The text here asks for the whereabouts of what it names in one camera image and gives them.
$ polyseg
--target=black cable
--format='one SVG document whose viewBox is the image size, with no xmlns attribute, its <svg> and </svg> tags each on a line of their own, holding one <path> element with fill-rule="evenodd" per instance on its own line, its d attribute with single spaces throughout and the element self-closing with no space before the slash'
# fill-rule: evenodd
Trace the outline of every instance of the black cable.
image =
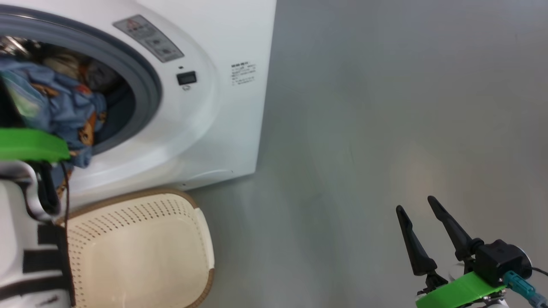
<svg viewBox="0 0 548 308">
<path fill-rule="evenodd" d="M 61 168 L 63 169 L 63 174 L 65 176 L 65 190 L 67 192 L 67 195 L 66 195 L 66 208 L 65 208 L 65 244 L 66 244 L 66 247 L 69 246 L 69 208 L 70 208 L 70 188 L 69 188 L 69 174 L 67 173 L 67 169 L 65 167 L 65 163 L 64 162 L 60 162 L 61 164 Z M 71 288 L 72 290 L 74 290 L 74 282 L 73 282 L 73 277 L 72 277 L 72 269 L 71 269 L 71 266 L 70 266 L 70 260 L 68 261 L 68 274 L 70 275 L 70 284 L 71 284 Z M 70 302 L 71 302 L 71 306 L 74 307 L 76 306 L 76 301 L 74 299 L 74 296 L 72 295 L 74 292 L 71 292 L 71 296 L 70 296 Z"/>
<path fill-rule="evenodd" d="M 529 268 L 530 270 L 533 270 L 533 271 L 536 271 L 536 272 L 539 272 L 539 273 L 541 273 L 541 274 L 545 274 L 546 276 L 548 276 L 548 272 L 547 272 L 547 271 L 543 271 L 543 270 L 541 270 L 541 269 L 538 268 L 538 267 L 532 267 L 532 266 L 531 266 L 531 267 L 528 267 L 528 268 Z"/>
</svg>

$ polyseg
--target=beige laundry basket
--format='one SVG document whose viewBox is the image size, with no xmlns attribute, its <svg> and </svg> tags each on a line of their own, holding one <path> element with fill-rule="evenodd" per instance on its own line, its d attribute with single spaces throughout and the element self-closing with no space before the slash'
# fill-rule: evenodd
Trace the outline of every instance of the beige laundry basket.
<svg viewBox="0 0 548 308">
<path fill-rule="evenodd" d="M 214 272 L 206 219 L 177 190 L 149 190 L 71 213 L 78 308 L 197 307 Z"/>
</svg>

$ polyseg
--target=floor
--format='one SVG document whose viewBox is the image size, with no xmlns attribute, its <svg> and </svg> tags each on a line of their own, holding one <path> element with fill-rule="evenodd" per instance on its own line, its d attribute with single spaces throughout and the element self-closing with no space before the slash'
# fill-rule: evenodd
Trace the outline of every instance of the floor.
<svg viewBox="0 0 548 308">
<path fill-rule="evenodd" d="M 548 2 L 278 0 L 276 14 L 257 172 L 190 192 L 216 256 L 204 308 L 413 307 L 424 278 L 396 205 L 440 274 L 456 263 L 430 194 L 548 269 Z"/>
</svg>

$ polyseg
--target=green plastic part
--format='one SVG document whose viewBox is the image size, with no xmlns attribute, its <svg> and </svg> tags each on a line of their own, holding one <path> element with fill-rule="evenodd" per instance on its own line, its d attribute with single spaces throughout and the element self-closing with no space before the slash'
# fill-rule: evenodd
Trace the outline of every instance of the green plastic part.
<svg viewBox="0 0 548 308">
<path fill-rule="evenodd" d="M 0 161 L 47 161 L 70 158 L 67 143 L 41 130 L 0 129 Z"/>
<path fill-rule="evenodd" d="M 415 302 L 417 308 L 457 308 L 506 288 L 493 288 L 476 273 L 470 272 L 436 289 Z"/>
</svg>

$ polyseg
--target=washing machine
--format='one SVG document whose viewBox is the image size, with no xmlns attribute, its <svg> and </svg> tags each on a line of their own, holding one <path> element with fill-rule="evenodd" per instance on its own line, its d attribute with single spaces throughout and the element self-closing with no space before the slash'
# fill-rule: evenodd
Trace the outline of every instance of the washing machine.
<svg viewBox="0 0 548 308">
<path fill-rule="evenodd" d="M 275 0 L 0 0 L 0 36 L 86 54 L 125 89 L 107 100 L 71 206 L 255 171 Z"/>
</svg>

